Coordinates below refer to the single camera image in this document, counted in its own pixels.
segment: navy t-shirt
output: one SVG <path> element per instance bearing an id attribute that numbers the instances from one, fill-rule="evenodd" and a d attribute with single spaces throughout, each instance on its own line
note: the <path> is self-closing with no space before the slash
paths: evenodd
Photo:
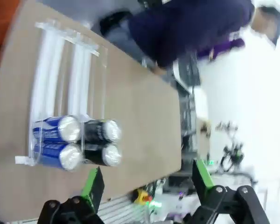
<path id="1" fill-rule="evenodd" d="M 186 50 L 202 50 L 248 25 L 251 0 L 171 0 L 129 19 L 141 50 L 162 68 Z"/>

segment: silver can lid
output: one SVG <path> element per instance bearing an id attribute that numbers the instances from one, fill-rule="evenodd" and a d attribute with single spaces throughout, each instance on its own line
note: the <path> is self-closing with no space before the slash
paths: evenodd
<path id="1" fill-rule="evenodd" d="M 76 144 L 68 144 L 59 154 L 62 167 L 71 171 L 77 168 L 83 161 L 81 149 Z"/>
<path id="2" fill-rule="evenodd" d="M 64 141 L 75 142 L 81 138 L 81 125 L 73 116 L 65 116 L 58 124 L 59 133 Z"/>
<path id="3" fill-rule="evenodd" d="M 115 145 L 108 145 L 102 151 L 102 159 L 107 166 L 115 167 L 121 163 L 122 153 Z"/>
<path id="4" fill-rule="evenodd" d="M 121 138 L 121 128 L 114 120 L 108 120 L 104 124 L 104 135 L 109 141 L 116 142 Z"/>

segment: soda can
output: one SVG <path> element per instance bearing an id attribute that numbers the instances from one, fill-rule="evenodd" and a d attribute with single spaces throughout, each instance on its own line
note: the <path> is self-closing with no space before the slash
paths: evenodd
<path id="1" fill-rule="evenodd" d="M 84 137 L 88 143 L 106 144 L 117 142 L 121 129 L 114 120 L 90 120 L 85 122 Z"/>
<path id="2" fill-rule="evenodd" d="M 61 116 L 37 121 L 33 126 L 33 135 L 44 142 L 76 142 L 81 138 L 81 125 L 73 116 Z"/>
<path id="3" fill-rule="evenodd" d="M 34 153 L 40 153 L 39 162 L 42 165 L 72 171 L 83 161 L 80 147 L 73 143 L 42 143 L 36 144 Z"/>
<path id="4" fill-rule="evenodd" d="M 115 167 L 121 163 L 122 153 L 115 145 L 85 144 L 84 155 L 86 163 Z"/>

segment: cardboard surface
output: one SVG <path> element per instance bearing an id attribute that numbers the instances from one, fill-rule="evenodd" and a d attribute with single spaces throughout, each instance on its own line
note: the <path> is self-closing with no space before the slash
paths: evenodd
<path id="1" fill-rule="evenodd" d="M 85 165 L 69 173 L 14 163 L 16 155 L 27 154 L 30 96 L 41 38 L 35 22 L 47 19 L 57 20 L 108 49 L 105 117 L 117 119 L 122 126 L 119 148 L 123 161 L 116 168 L 101 167 L 105 181 L 103 198 L 125 194 L 181 166 L 177 92 L 100 36 L 53 9 L 28 0 L 18 11 L 0 66 L 1 221 L 38 217 L 47 200 L 64 202 L 79 194 L 94 167 Z M 101 114 L 101 82 L 99 78 L 95 82 L 94 118 Z"/>

